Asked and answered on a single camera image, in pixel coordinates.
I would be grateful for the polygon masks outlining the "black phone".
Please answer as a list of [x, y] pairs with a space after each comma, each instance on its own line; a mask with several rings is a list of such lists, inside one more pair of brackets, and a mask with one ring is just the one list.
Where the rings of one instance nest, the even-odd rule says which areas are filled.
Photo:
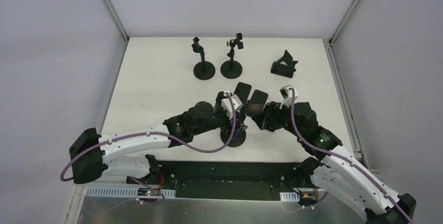
[[268, 93], [256, 89], [252, 93], [252, 96], [249, 100], [249, 105], [255, 108], [263, 108], [267, 103], [268, 97]]
[[264, 103], [248, 103], [245, 109], [245, 115], [248, 117], [254, 117], [263, 112]]

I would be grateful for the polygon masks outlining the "black folding phone stand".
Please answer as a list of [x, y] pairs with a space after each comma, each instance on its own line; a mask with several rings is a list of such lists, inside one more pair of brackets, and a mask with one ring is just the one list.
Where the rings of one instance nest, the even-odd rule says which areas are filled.
[[298, 60], [294, 60], [288, 50], [284, 51], [284, 54], [277, 61], [273, 62], [270, 73], [279, 75], [286, 78], [293, 78]]

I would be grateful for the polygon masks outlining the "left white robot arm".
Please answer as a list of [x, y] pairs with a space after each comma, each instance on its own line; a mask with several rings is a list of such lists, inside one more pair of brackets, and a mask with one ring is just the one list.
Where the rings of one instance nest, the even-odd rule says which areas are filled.
[[229, 91], [217, 95], [216, 104], [201, 101], [187, 111], [153, 127], [123, 134], [99, 134], [96, 128], [84, 130], [69, 148], [70, 162], [62, 170], [62, 181], [86, 184], [101, 176], [126, 176], [154, 184], [159, 179], [152, 155], [134, 156], [150, 149], [184, 145], [204, 152], [190, 143], [194, 136], [215, 129], [224, 133], [223, 147], [244, 133], [244, 100]]

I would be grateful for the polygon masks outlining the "black round-base phone stand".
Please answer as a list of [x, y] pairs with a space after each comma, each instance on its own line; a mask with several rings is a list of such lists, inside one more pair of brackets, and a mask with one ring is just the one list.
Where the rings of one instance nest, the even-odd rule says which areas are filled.
[[201, 57], [201, 61], [198, 62], [193, 68], [194, 76], [199, 80], [209, 80], [215, 75], [215, 66], [205, 60], [204, 48], [199, 44], [200, 39], [198, 37], [193, 38], [191, 45], [194, 53], [198, 53]]

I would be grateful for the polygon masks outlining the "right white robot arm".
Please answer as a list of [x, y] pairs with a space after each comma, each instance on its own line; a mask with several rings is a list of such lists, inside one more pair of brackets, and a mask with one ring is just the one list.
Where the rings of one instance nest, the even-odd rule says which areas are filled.
[[246, 114], [261, 130], [282, 128], [296, 136], [310, 155], [297, 168], [299, 185], [326, 190], [365, 223], [413, 223], [415, 198], [399, 194], [370, 173], [337, 136], [319, 125], [308, 102], [253, 104]]

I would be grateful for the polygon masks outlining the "purple phone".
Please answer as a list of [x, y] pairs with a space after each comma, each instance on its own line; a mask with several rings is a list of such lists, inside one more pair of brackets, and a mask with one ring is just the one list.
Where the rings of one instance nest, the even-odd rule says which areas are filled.
[[238, 82], [235, 88], [234, 94], [240, 99], [243, 104], [248, 101], [249, 94], [251, 92], [252, 86], [243, 82]]

